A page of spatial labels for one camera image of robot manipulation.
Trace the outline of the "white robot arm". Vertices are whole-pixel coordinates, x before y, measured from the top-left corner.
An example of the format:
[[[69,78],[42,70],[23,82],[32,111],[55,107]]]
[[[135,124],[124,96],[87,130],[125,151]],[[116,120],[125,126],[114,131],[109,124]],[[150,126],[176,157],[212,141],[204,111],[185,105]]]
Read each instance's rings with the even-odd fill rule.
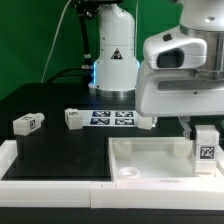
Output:
[[[157,119],[224,115],[224,0],[170,0],[183,6],[179,25],[149,37],[144,60],[133,53],[133,23],[102,4],[99,58],[91,90],[103,96],[135,94],[137,125]]]

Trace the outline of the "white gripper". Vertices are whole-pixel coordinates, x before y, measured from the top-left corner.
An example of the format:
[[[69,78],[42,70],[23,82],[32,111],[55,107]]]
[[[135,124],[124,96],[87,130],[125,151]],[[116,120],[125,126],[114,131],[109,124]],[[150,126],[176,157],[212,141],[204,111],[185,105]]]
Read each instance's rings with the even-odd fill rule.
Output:
[[[135,108],[142,117],[176,117],[187,140],[194,138],[189,116],[224,114],[224,81],[198,76],[206,62],[207,43],[178,28],[149,37],[143,45]],[[224,134],[224,119],[220,120]]]

